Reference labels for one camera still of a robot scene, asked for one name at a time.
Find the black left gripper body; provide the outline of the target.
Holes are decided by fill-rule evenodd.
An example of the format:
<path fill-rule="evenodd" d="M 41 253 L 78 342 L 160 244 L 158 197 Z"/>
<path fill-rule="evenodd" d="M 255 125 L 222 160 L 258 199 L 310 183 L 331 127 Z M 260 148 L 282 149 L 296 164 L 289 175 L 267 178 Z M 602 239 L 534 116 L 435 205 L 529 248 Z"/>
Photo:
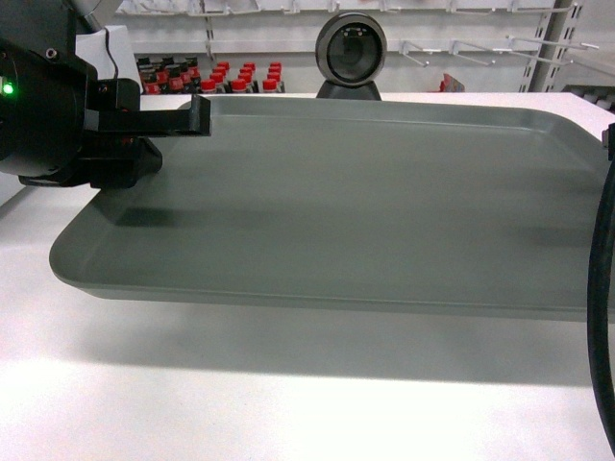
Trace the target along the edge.
<path fill-rule="evenodd" d="M 1 4 L 1 170 L 27 185 L 88 183 L 97 138 L 87 109 L 138 110 L 139 84 L 101 80 L 76 55 L 79 34 L 99 32 L 116 1 L 4 1 Z"/>

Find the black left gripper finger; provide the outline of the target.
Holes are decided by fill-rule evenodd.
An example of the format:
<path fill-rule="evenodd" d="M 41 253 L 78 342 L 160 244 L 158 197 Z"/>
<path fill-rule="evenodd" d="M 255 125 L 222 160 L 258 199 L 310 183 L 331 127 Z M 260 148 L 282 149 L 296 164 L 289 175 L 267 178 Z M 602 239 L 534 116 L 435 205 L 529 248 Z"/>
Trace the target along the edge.
<path fill-rule="evenodd" d="M 192 95 L 187 106 L 182 109 L 87 109 L 84 130 L 127 136 L 209 136 L 211 101 L 199 95 Z"/>
<path fill-rule="evenodd" d="M 93 188 L 131 188 L 161 167 L 162 154 L 149 138 L 97 138 L 88 153 L 88 182 Z"/>

